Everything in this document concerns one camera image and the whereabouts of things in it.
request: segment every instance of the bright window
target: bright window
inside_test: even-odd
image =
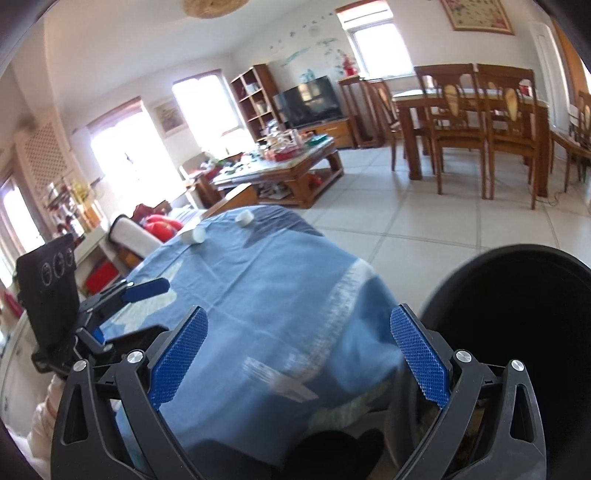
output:
[[[589,73],[589,69],[587,68],[583,60],[581,60],[581,63],[583,64],[583,71],[585,72],[585,78],[587,79],[587,87],[591,92],[591,73]]]
[[[184,192],[156,127],[143,109],[94,133],[92,150],[119,196],[119,208],[129,215],[140,203],[154,207]]]
[[[26,253],[32,252],[45,244],[45,240],[43,240],[43,237],[39,233],[25,204],[25,200],[22,198],[21,191],[14,184],[12,190],[4,197],[4,208],[12,224],[12,228],[14,228],[18,240]]]
[[[413,73],[413,63],[385,0],[337,10],[363,72],[371,78]]]
[[[220,74],[209,73],[178,82],[173,92],[203,150],[226,158],[255,147]]]
[[[0,187],[0,281],[12,284],[17,258],[45,244],[13,178]]]

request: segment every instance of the framed painting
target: framed painting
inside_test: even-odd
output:
[[[189,126],[174,97],[167,98],[152,106],[154,116],[158,120],[158,127],[164,138],[185,130]]]
[[[441,0],[456,31],[515,35],[501,0]]]

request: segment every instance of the television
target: television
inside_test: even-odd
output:
[[[343,118],[328,77],[302,83],[275,96],[275,104],[291,128]]]

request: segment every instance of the tv stand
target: tv stand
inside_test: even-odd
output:
[[[329,135],[335,139],[336,148],[357,148],[355,139],[351,134],[349,119],[347,118],[307,125],[298,128],[298,132],[301,134],[312,132],[316,135]]]

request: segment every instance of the ceiling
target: ceiling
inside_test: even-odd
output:
[[[46,15],[48,71],[66,109],[189,60],[229,53],[308,0],[251,0],[222,18],[183,12],[183,0],[60,0]]]

